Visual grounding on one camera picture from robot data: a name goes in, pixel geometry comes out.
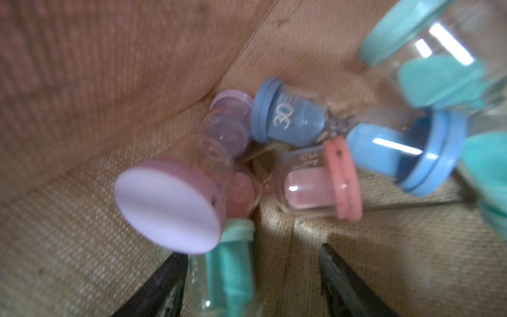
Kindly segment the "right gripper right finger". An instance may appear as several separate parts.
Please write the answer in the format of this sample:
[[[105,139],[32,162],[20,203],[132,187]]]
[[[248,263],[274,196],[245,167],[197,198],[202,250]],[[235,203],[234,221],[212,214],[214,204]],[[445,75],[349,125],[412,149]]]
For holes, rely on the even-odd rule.
[[[327,243],[319,253],[322,294],[330,316],[398,316]]]

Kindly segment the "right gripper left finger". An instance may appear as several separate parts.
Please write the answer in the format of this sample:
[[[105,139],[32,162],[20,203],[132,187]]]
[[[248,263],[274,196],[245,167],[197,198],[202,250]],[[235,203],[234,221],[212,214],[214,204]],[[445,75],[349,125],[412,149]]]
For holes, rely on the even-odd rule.
[[[188,256],[173,253],[114,316],[179,316],[183,307]]]

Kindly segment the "purple sand timer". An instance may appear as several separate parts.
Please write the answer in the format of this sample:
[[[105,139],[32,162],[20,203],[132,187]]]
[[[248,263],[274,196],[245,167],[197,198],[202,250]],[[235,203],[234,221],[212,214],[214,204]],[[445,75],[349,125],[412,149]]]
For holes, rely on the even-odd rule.
[[[121,173],[114,197],[128,223],[159,246],[203,254],[219,244],[227,219],[249,217],[257,186],[236,159],[250,144],[252,108],[245,92],[223,91],[197,133]]]

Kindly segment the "large green sand timer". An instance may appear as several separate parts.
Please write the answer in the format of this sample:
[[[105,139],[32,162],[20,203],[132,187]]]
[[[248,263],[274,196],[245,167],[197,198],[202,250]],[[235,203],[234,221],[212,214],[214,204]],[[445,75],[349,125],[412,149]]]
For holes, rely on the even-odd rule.
[[[426,117],[409,192],[428,195],[457,170],[506,236],[506,2],[399,1],[357,54],[380,94]]]

